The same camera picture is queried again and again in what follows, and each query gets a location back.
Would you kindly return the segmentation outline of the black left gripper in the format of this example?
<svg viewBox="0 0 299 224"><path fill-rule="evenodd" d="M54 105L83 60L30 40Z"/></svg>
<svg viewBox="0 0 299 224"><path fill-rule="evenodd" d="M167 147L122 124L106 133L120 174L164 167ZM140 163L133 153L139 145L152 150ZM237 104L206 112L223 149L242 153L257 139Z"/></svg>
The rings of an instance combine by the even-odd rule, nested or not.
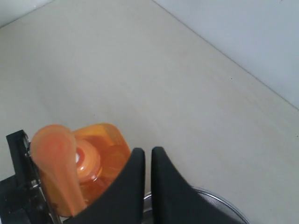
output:
<svg viewBox="0 0 299 224"><path fill-rule="evenodd" d="M0 181L2 224L59 224L61 220L45 196L30 156L27 134L19 130L6 136L15 174Z"/></svg>

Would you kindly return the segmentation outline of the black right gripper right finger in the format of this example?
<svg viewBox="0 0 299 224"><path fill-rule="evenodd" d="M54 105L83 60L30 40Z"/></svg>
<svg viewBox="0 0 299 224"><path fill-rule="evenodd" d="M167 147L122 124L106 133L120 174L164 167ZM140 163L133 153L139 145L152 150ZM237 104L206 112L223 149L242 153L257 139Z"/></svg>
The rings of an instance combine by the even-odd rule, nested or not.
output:
<svg viewBox="0 0 299 224"><path fill-rule="evenodd" d="M199 196L163 147L151 152L151 194L156 224L238 224Z"/></svg>

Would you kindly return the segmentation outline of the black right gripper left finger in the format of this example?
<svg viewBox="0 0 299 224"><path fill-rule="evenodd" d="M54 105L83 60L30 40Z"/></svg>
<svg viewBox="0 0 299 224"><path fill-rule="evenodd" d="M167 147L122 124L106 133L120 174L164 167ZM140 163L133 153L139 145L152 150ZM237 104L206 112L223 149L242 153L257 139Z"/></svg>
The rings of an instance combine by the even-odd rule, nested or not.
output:
<svg viewBox="0 0 299 224"><path fill-rule="evenodd" d="M145 153L135 148L123 170L91 205L65 224L140 224L145 185Z"/></svg>

